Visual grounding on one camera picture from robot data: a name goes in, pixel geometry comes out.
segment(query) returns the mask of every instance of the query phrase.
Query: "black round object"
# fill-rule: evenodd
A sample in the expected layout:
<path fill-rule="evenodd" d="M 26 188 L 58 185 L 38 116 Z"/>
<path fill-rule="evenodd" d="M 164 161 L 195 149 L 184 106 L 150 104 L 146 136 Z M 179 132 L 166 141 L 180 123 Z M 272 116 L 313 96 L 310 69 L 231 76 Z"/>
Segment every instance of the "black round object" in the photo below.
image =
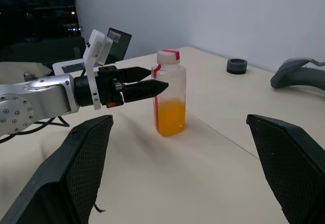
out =
<path fill-rule="evenodd" d="M 227 72 L 231 74 L 244 74 L 247 69 L 247 61 L 243 59 L 229 59 L 227 62 Z"/>

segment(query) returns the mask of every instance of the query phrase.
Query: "white table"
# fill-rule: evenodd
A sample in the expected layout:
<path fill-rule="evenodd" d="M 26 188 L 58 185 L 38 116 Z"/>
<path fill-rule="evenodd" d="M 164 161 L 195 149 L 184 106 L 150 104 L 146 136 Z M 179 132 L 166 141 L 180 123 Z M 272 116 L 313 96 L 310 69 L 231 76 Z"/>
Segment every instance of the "white table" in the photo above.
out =
<path fill-rule="evenodd" d="M 100 111 L 86 107 L 64 117 L 72 126 L 104 114 L 114 117 L 97 198 L 106 212 L 93 210 L 89 223 L 287 223 L 256 158 L 246 116 L 300 125 L 321 143 L 321 124 L 305 120 L 311 123 L 320 112 L 323 95 L 274 91 L 272 73 L 249 68 L 245 75 L 231 75 L 226 59 L 188 47 L 180 51 L 187 67 L 187 128 L 181 134 L 163 138 L 156 132 L 152 100 Z M 150 55 L 117 66 L 154 64 Z M 15 137 L 0 145 L 0 216 L 70 129 L 48 126 L 25 136 L 27 143 Z"/>

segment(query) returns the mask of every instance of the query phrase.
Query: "black cylinder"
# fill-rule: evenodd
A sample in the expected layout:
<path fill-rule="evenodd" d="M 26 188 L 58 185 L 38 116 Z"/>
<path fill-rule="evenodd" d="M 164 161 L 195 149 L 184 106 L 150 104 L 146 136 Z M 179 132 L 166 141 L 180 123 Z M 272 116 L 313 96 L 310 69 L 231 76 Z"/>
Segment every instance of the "black cylinder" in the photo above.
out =
<path fill-rule="evenodd" d="M 74 81 L 77 104 L 81 107 L 93 105 L 87 76 L 77 77 Z"/>

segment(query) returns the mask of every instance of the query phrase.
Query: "red stripe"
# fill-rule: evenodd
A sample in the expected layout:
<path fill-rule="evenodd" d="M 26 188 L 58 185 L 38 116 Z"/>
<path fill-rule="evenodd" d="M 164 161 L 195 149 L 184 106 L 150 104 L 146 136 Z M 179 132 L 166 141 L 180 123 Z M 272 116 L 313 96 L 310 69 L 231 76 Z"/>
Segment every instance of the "red stripe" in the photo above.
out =
<path fill-rule="evenodd" d="M 154 79 L 157 79 L 157 72 L 161 69 L 161 65 L 158 65 L 158 67 L 156 67 L 154 70 L 153 70 L 153 78 Z M 156 128 L 159 132 L 159 124 L 158 124 L 158 97 L 156 96 L 154 98 L 154 110 L 155 110 L 155 119 L 156 119 Z"/>
<path fill-rule="evenodd" d="M 170 53 L 175 53 L 176 60 L 179 60 L 180 59 L 180 54 L 179 54 L 179 51 L 178 50 L 165 49 L 165 50 L 162 50 L 162 51 L 170 52 Z"/>

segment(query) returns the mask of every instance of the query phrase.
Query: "white bottle cap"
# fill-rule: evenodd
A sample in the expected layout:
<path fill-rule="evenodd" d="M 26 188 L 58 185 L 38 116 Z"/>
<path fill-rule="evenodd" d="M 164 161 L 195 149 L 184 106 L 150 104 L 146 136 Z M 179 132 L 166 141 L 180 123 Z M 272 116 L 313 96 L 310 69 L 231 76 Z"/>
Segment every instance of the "white bottle cap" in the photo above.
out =
<path fill-rule="evenodd" d="M 160 50 L 157 54 L 157 63 L 159 65 L 176 65 L 180 62 L 180 54 L 178 50 Z"/>

